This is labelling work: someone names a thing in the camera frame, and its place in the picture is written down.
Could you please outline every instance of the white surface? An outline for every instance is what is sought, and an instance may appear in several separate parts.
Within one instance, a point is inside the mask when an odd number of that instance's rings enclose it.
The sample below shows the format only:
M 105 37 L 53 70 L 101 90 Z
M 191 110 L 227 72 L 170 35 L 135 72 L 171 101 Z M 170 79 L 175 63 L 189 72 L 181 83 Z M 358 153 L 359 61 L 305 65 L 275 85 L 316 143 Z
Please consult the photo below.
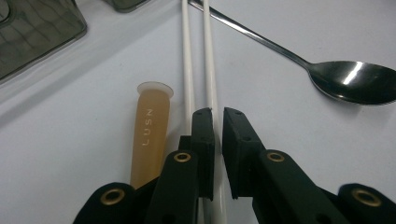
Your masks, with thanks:
M 396 69 L 392 0 L 212 0 L 217 10 L 309 62 Z M 181 2 L 119 14 L 79 0 L 89 32 L 0 87 L 0 222 L 72 223 L 104 184 L 129 182 L 136 87 L 161 81 L 171 99 L 168 149 L 184 133 Z M 197 108 L 205 106 L 202 12 L 190 8 Z M 247 115 L 267 148 L 289 153 L 335 193 L 358 182 L 396 201 L 396 104 L 349 105 L 317 91 L 305 70 L 212 21 L 219 108 Z M 250 199 L 228 223 L 257 223 Z

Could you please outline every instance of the spoon handle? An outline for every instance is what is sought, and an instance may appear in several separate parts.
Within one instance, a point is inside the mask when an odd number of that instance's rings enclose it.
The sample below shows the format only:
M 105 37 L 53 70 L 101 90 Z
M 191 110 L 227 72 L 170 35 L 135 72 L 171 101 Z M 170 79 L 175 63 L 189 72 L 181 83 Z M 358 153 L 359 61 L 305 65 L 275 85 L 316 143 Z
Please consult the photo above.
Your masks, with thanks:
M 203 5 L 201 3 L 200 0 L 189 0 L 190 4 L 200 10 L 204 10 L 203 9 Z M 250 37 L 251 39 L 263 44 L 264 46 L 266 46 L 269 49 L 272 49 L 280 54 L 282 54 L 285 57 L 288 57 L 289 59 L 291 59 L 292 61 L 296 62 L 297 64 L 299 64 L 300 66 L 302 66 L 303 68 L 307 69 L 309 66 L 309 62 L 307 62 L 306 60 L 304 60 L 303 58 L 301 58 L 300 56 L 298 56 L 297 54 L 291 52 L 288 49 L 285 49 L 281 46 L 279 46 L 278 44 L 274 43 L 273 41 L 265 38 L 262 35 L 257 34 L 256 32 L 250 30 L 249 28 L 247 28 L 246 26 L 242 25 L 241 23 L 234 21 L 233 19 L 225 16 L 224 14 L 222 14 L 221 12 L 215 10 L 213 7 L 210 8 L 210 14 L 213 18 L 215 18 L 218 21 L 223 22 L 224 24 L 234 28 L 235 30 L 239 31 L 240 33 Z

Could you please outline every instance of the brown tube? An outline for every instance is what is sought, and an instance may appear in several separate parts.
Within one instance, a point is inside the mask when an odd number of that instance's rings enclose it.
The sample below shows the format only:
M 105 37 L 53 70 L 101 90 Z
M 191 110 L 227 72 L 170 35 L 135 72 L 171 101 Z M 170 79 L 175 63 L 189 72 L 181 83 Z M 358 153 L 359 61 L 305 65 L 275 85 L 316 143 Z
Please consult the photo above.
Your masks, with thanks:
M 131 186 L 142 187 L 160 175 L 169 118 L 170 87 L 159 82 L 145 82 L 140 93 L 134 123 Z

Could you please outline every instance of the table surface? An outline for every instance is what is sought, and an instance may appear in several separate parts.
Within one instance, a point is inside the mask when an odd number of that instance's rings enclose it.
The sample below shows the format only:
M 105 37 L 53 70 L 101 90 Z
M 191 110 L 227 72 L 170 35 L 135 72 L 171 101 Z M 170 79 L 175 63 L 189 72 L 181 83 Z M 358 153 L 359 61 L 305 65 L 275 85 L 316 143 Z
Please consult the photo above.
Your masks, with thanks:
M 185 132 L 180 1 L 151 0 L 127 14 L 104 1 L 77 4 L 88 33 L 0 86 L 3 224 L 72 223 L 96 189 L 129 182 L 140 83 L 160 81 L 175 92 L 168 151 Z M 309 62 L 396 69 L 393 0 L 212 0 L 211 6 Z M 203 14 L 189 10 L 201 108 Z M 335 101 L 283 56 L 215 20 L 212 33 L 221 111 L 243 111 L 264 145 L 290 154 L 318 186 L 336 193 L 361 183 L 396 201 L 396 104 Z M 251 199 L 233 201 L 225 186 L 228 223 L 257 223 Z

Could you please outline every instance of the metal spoon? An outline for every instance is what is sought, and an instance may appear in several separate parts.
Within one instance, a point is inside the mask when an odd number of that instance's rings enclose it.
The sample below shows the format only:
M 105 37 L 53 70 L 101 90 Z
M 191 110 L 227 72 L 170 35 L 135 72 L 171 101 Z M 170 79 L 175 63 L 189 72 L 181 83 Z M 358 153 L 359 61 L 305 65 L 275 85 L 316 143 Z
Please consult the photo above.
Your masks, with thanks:
M 203 10 L 200 0 L 189 2 L 194 7 Z M 309 63 L 214 8 L 210 8 L 210 13 L 213 18 L 305 68 L 315 86 L 332 98 L 359 105 L 384 105 L 396 100 L 396 71 L 390 68 L 362 62 Z

